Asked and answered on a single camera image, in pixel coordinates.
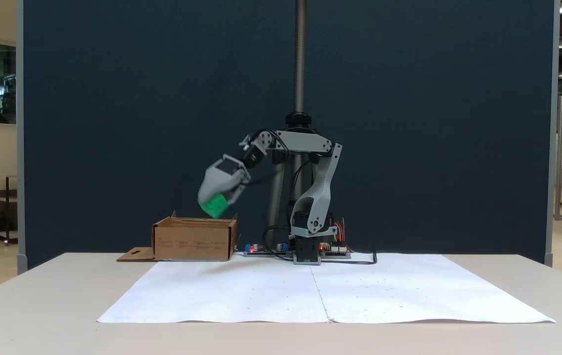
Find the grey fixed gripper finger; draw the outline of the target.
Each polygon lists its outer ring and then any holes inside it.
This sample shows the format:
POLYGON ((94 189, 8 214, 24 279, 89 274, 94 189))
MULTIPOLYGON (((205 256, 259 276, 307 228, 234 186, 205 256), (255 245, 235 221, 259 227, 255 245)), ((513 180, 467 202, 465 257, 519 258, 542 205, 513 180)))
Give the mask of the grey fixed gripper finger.
POLYGON ((241 182, 242 172, 240 170, 229 174, 218 168, 207 168, 197 194, 197 200, 205 204, 216 195, 224 195, 234 190, 241 182))

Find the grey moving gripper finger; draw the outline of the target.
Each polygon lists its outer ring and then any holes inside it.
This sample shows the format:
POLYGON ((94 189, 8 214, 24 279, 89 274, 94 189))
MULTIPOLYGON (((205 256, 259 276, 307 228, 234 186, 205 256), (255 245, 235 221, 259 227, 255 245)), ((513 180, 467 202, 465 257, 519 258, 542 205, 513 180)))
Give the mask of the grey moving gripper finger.
POLYGON ((247 183, 237 183, 226 188, 226 202, 228 205, 233 205, 242 195, 247 183))

